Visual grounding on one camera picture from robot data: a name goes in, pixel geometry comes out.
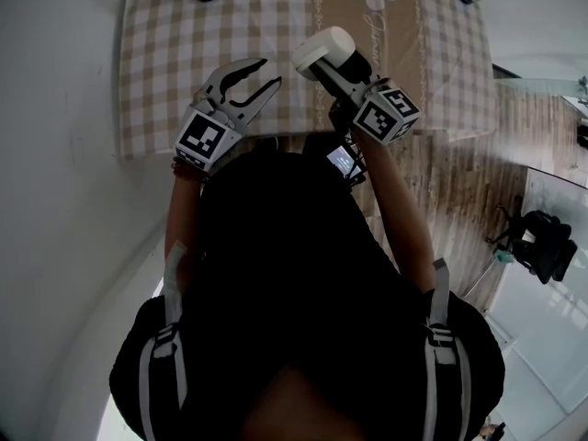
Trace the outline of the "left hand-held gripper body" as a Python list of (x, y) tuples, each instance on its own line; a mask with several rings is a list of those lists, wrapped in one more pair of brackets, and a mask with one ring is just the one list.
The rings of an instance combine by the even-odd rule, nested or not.
[(225, 103), (199, 97), (187, 107), (175, 140), (175, 154), (185, 163), (208, 172), (245, 136), (251, 110), (242, 102)]

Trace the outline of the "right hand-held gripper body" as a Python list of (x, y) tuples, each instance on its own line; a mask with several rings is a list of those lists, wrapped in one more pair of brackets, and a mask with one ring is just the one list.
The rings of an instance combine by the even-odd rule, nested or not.
[(405, 135), (421, 117), (421, 110), (399, 86), (388, 78), (351, 84), (356, 104), (353, 125), (380, 144)]

